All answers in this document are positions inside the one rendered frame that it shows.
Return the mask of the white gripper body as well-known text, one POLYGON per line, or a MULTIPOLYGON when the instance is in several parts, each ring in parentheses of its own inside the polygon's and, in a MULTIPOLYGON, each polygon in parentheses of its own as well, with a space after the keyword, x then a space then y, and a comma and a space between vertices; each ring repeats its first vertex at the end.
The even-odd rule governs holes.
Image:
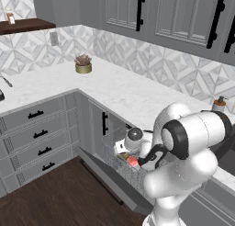
POLYGON ((115 152, 115 155, 129 152, 129 150, 127 150, 126 147, 124 146, 124 140, 120 140, 120 141, 115 142, 114 152, 115 152))

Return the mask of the red cup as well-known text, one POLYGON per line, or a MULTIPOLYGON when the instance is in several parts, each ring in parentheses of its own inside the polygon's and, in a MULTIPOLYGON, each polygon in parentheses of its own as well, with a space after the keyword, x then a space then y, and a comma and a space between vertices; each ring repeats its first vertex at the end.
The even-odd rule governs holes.
POLYGON ((133 168, 139 168, 140 167, 140 165, 138 163, 138 158, 136 156, 130 156, 127 159, 127 162, 128 162, 130 167, 133 167, 133 168))

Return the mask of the grey lower cupboard door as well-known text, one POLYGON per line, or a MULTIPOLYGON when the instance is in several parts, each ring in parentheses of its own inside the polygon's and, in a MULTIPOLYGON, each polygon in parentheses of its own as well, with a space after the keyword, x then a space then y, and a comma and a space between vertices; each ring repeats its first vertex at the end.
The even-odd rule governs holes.
POLYGON ((99 158, 104 157, 103 129, 102 129, 102 112, 106 112, 95 102, 89 100, 89 113, 92 134, 93 153, 99 158))

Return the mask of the grey cupboard door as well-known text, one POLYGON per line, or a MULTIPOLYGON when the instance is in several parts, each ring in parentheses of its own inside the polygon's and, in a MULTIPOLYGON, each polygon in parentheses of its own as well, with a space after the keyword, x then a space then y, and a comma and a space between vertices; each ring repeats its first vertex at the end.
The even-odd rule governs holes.
POLYGON ((150 0, 146 40, 177 51, 214 57, 218 37, 211 49, 207 48, 207 40, 217 2, 218 0, 150 0))
POLYGON ((143 25, 136 31, 138 0, 101 0, 101 29, 144 40, 148 15, 148 1, 142 5, 143 25))
POLYGON ((229 12, 226 19, 226 23, 224 26, 224 33, 221 39, 221 45, 219 49, 218 60, 220 62, 235 66, 235 43, 233 43, 230 47, 229 53, 225 53, 224 49, 226 46, 227 38, 229 35, 230 27, 232 24, 232 20, 235 17, 235 0, 231 0, 231 4, 229 5, 229 12))
POLYGON ((102 129, 102 112, 106 112, 95 102, 89 100, 89 113, 92 134, 93 153, 99 158, 104 157, 103 129, 102 129))

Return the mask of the grey dishwasher door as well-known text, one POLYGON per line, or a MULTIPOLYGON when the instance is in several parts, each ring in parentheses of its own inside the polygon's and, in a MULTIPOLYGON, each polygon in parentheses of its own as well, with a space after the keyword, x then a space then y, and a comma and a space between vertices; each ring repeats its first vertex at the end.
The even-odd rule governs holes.
POLYGON ((153 205, 115 170, 94 157, 92 154, 84 151, 82 148, 74 147, 73 149, 108 186, 108 188, 114 192, 118 204, 124 203, 132 211, 143 215, 151 213, 153 205))

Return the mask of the grey upper cupboard door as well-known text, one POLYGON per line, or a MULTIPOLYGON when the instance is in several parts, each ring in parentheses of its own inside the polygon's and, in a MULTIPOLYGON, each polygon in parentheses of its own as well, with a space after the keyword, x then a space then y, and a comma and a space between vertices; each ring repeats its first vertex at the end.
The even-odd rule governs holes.
POLYGON ((230 27, 232 24, 232 20, 235 17, 235 0, 231 0, 231 4, 229 5, 229 12, 226 19, 226 23, 224 26, 224 33, 221 39, 221 45, 219 49, 218 60, 220 62, 235 66, 235 43, 233 43, 230 47, 229 53, 225 53, 224 49, 226 46, 227 38, 229 35, 230 27))
POLYGON ((148 1, 142 5, 143 25, 136 31, 138 0, 101 0, 101 29, 144 40, 148 15, 148 1))
POLYGON ((214 57, 218 37, 211 49, 207 48, 207 40, 217 2, 218 0, 150 0, 146 40, 177 51, 214 57))

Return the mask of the succulent in gold pot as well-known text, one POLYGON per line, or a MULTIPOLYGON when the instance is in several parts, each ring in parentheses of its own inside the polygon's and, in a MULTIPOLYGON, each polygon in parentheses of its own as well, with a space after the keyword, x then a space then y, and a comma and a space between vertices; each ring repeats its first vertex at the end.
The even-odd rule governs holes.
POLYGON ((91 73, 92 72, 92 59, 88 55, 76 56, 74 59, 75 70, 77 73, 91 73))

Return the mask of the grey drawer front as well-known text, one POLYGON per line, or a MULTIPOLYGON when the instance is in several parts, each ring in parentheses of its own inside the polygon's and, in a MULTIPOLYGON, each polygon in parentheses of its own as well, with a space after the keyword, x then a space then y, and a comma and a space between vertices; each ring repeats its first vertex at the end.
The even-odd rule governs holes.
POLYGON ((3 138, 3 144, 6 147, 8 153, 12 153, 14 150, 23 147, 35 140, 41 139, 47 135, 51 135, 58 130, 63 129, 65 126, 65 115, 57 115, 55 117, 45 119, 41 122, 31 125, 17 133, 11 134, 6 138, 3 138), (34 133, 40 133, 42 130, 47 130, 48 133, 38 137, 33 138, 34 133))
POLYGON ((59 111, 64 111, 64 109, 64 99, 62 97, 59 97, 43 103, 39 103, 32 107, 19 110, 9 115, 5 115, 0 118, 0 134, 4 134, 7 131, 15 129, 16 127, 23 126, 27 123, 34 122, 35 120, 44 119, 49 115, 52 115, 59 111), (29 113, 34 114, 38 110, 43 110, 44 114, 33 119, 28 118, 29 113))
POLYGON ((39 160, 38 162, 34 163, 33 165, 31 165, 29 168, 23 170, 22 172, 16 174, 16 178, 18 183, 22 186, 24 185, 27 181, 29 181, 30 179, 44 174, 45 172, 49 171, 50 169, 46 170, 46 171, 42 171, 42 167, 43 165, 49 165, 50 163, 55 163, 54 166, 63 163, 67 160, 69 160, 72 157, 72 151, 71 151, 71 147, 68 146, 67 148, 62 148, 59 149, 57 152, 50 154, 49 156, 39 160))
POLYGON ((44 157, 49 153, 70 143, 70 131, 61 129, 57 132, 47 135, 41 139, 35 140, 23 147, 14 150, 12 153, 7 153, 7 156, 1 160, 4 168, 7 168, 7 175, 15 172, 20 167, 29 164, 40 157, 44 157), (43 151, 46 147, 51 147, 50 152, 38 156, 39 150, 43 151))

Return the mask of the dark sink basin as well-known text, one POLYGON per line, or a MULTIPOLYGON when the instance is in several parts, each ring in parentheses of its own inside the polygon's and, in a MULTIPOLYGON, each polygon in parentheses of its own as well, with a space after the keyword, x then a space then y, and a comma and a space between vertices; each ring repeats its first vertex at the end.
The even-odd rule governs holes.
POLYGON ((211 147, 218 158, 218 166, 235 176, 235 134, 226 141, 211 147))

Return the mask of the grey under-sink cupboard front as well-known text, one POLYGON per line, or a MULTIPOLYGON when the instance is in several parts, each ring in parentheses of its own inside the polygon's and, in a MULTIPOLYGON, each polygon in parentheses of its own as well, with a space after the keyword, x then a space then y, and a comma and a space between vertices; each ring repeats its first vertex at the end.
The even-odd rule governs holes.
POLYGON ((186 226, 235 226, 235 192, 209 180, 181 205, 186 226))

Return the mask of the white soap dispenser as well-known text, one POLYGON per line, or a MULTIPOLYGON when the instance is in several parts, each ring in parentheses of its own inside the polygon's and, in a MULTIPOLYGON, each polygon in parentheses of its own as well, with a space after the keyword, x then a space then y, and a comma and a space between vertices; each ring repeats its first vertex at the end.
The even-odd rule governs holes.
POLYGON ((226 98, 224 96, 220 96, 218 99, 216 99, 213 103, 212 109, 214 111, 220 111, 223 112, 226 107, 226 98))

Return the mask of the dark wooden shelf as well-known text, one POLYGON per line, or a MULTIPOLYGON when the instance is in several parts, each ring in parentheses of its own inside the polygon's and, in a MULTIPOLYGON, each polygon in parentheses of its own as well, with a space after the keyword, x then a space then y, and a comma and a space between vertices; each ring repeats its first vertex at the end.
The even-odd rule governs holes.
POLYGON ((0 22, 0 35, 55 28, 56 25, 39 18, 19 19, 14 24, 0 22))

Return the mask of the small brown bottle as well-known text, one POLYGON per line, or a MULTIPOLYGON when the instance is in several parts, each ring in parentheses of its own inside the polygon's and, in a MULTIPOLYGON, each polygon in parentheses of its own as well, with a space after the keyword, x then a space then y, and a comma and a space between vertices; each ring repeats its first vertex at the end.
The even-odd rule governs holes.
POLYGON ((11 25, 16 24, 13 13, 7 13, 7 19, 8 19, 9 24, 11 25))

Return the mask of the grey wall outlet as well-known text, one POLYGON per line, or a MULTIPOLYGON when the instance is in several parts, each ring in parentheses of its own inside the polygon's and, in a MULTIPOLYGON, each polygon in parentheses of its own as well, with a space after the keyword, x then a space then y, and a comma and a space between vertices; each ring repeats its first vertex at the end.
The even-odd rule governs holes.
POLYGON ((50 33, 50 42, 52 46, 58 46, 59 41, 58 41, 58 34, 56 32, 51 32, 50 33))

